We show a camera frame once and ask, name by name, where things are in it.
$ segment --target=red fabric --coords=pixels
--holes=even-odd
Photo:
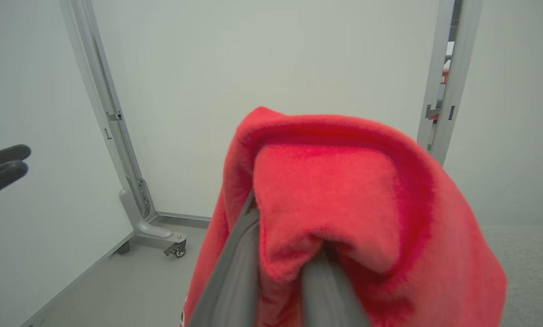
[[[344,116],[257,108],[238,126],[191,281],[190,317],[251,189],[259,326],[299,326],[298,272],[324,240],[373,326],[496,327],[506,276],[455,184],[413,140]]]

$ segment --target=gray floor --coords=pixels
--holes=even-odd
[[[132,245],[112,255],[54,304],[34,327],[177,327],[205,229],[188,235],[183,258]],[[543,327],[543,226],[482,226],[508,276],[503,327]]]
[[[187,253],[132,244],[85,275],[34,327],[178,327],[205,229],[170,226],[187,234]]]

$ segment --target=caster wheel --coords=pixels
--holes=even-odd
[[[125,244],[122,244],[121,247],[116,250],[116,253],[118,254],[126,254],[130,251],[130,242],[126,241]]]

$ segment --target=white partition panel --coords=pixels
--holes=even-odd
[[[16,144],[32,153],[0,191],[0,327],[25,323],[133,231],[57,1],[0,0],[0,149]]]
[[[543,0],[484,0],[444,168],[481,223],[543,222]]]
[[[417,136],[439,0],[95,0],[157,211],[210,217],[234,130],[257,106]]]

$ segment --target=red towel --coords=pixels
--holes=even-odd
[[[409,137],[344,116],[257,108],[238,126],[191,281],[190,317],[253,188],[259,326],[300,326],[298,272],[335,242],[375,327],[496,327],[506,276],[471,208]]]

